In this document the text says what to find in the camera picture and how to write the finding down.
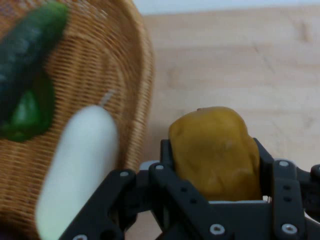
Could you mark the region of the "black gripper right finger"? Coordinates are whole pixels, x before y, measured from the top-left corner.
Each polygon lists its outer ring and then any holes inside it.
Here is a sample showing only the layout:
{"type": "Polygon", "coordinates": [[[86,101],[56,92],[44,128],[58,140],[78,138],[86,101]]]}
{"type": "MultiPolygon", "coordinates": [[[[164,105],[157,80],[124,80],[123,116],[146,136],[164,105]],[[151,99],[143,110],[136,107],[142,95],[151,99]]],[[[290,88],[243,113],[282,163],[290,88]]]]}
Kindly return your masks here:
{"type": "Polygon", "coordinates": [[[287,159],[274,159],[256,139],[260,188],[271,198],[275,240],[320,238],[320,166],[304,171],[287,159]]]}

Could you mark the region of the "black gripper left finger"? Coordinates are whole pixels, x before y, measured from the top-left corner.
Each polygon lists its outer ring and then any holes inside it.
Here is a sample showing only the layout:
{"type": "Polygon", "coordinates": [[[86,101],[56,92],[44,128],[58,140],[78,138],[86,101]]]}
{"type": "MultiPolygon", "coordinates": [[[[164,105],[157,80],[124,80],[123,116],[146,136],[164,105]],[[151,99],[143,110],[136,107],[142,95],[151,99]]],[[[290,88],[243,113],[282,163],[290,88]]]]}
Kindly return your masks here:
{"type": "Polygon", "coordinates": [[[111,171],[60,236],[62,240],[123,240],[137,215],[151,211],[160,240],[203,240],[198,223],[208,202],[174,171],[171,143],[160,142],[160,162],[134,173],[111,171]]]}

